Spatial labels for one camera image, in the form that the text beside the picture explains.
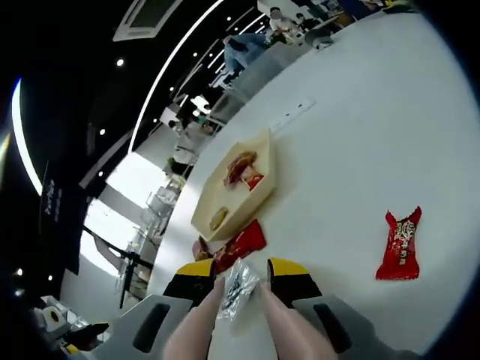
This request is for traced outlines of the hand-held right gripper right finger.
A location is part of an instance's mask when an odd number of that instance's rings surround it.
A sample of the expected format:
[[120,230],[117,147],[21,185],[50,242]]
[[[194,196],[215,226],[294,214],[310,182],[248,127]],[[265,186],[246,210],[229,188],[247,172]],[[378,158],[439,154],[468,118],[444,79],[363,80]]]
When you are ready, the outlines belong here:
[[324,295],[297,262],[269,258],[265,316],[279,359],[417,359],[377,336],[374,325],[335,295]]

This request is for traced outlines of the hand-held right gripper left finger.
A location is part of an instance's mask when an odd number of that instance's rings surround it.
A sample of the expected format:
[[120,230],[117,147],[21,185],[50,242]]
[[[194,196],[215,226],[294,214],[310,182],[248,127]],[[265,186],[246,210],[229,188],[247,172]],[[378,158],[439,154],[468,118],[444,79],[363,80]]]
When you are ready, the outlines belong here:
[[182,266],[161,295],[148,295],[113,323],[93,359],[161,359],[165,344],[190,310],[214,288],[212,258]]

